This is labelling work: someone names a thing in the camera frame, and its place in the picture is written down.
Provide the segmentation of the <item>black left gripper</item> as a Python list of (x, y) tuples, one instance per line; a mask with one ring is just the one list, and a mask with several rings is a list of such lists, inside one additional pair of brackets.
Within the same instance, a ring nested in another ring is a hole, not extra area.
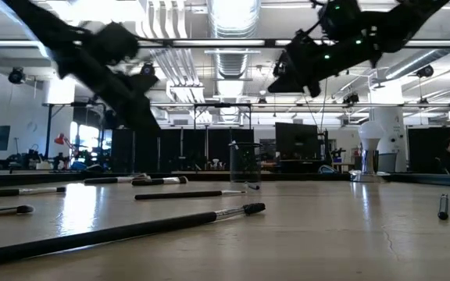
[(159, 82), (157, 76), (112, 71), (86, 52), (59, 56), (59, 75), (75, 76), (100, 98), (116, 101), (112, 110), (125, 126), (133, 130), (160, 130), (145, 96)]

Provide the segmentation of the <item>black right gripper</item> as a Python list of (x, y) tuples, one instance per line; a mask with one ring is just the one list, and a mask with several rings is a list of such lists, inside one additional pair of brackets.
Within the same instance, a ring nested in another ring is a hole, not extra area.
[(287, 74), (275, 76), (270, 93), (302, 93), (307, 85), (316, 98), (321, 93), (319, 81), (334, 76), (365, 61), (375, 66), (381, 50), (373, 38), (362, 34), (334, 44), (317, 44), (306, 32), (299, 31), (287, 45)]

